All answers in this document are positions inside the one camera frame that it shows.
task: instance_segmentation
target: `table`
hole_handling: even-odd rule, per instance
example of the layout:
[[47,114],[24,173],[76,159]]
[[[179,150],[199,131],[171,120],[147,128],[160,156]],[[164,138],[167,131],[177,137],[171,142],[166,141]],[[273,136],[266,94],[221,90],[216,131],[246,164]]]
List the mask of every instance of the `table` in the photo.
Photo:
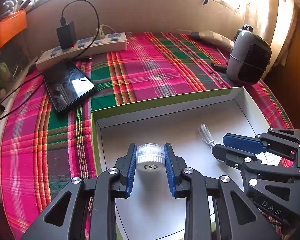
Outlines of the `table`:
[[[98,92],[63,117],[56,116],[45,87],[6,122],[1,144],[2,200],[17,240],[72,177],[97,176],[92,153],[90,112],[139,100],[238,86],[215,72],[225,65],[216,48],[189,35],[127,33],[128,49],[77,62]],[[18,106],[42,82],[19,91]],[[245,86],[273,128],[292,128],[280,103],[260,81]],[[284,166],[291,162],[282,160]],[[89,222],[86,226],[88,235]]]

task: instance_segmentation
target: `smartphone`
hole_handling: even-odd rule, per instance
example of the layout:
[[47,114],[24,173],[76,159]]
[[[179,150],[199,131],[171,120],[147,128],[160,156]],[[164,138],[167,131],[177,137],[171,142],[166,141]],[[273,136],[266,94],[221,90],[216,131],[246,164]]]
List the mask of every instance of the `smartphone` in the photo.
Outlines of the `smartphone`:
[[96,92],[96,85],[74,63],[63,60],[43,72],[54,110],[64,114]]

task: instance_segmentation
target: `orange object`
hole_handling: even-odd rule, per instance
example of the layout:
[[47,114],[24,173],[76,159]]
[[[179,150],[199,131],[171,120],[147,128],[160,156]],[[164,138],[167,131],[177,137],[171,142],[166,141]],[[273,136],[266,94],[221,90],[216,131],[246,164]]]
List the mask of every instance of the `orange object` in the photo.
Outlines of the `orange object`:
[[0,48],[27,28],[26,11],[21,10],[0,22]]

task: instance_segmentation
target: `cardboard box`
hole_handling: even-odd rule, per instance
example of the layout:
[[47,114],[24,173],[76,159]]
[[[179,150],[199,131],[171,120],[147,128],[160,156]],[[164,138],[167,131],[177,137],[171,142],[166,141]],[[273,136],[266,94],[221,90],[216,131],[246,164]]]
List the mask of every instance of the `cardboard box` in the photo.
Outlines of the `cardboard box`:
[[[243,189],[240,171],[214,158],[200,136],[205,123],[216,142],[230,132],[250,137],[267,132],[269,125],[243,87],[208,90],[139,101],[93,111],[92,135],[98,174],[125,156],[130,143],[164,145],[171,143],[175,155],[188,167],[205,176],[230,176]],[[280,158],[257,155],[278,164]],[[210,217],[214,225],[212,198]],[[186,199],[174,199],[165,170],[144,172],[136,169],[133,190],[128,199],[116,199],[116,222],[124,240],[179,240],[185,228]]]

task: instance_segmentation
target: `white extension board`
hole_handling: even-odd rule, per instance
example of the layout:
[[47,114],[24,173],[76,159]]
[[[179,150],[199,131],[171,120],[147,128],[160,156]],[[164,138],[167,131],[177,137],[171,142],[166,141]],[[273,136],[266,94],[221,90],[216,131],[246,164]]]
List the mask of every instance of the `white extension board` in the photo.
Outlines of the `white extension board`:
[[[93,37],[78,40],[73,48],[61,49],[61,47],[56,47],[54,49],[47,50],[42,54],[42,56],[36,62],[37,69],[42,71],[46,70],[53,65],[57,64],[63,59],[73,58],[83,51],[87,46],[90,45],[90,42],[93,40]],[[104,39],[96,40],[91,45],[91,47],[83,53],[80,57],[91,56],[95,54],[119,51],[127,49],[127,37],[125,33],[112,33],[107,34]]]

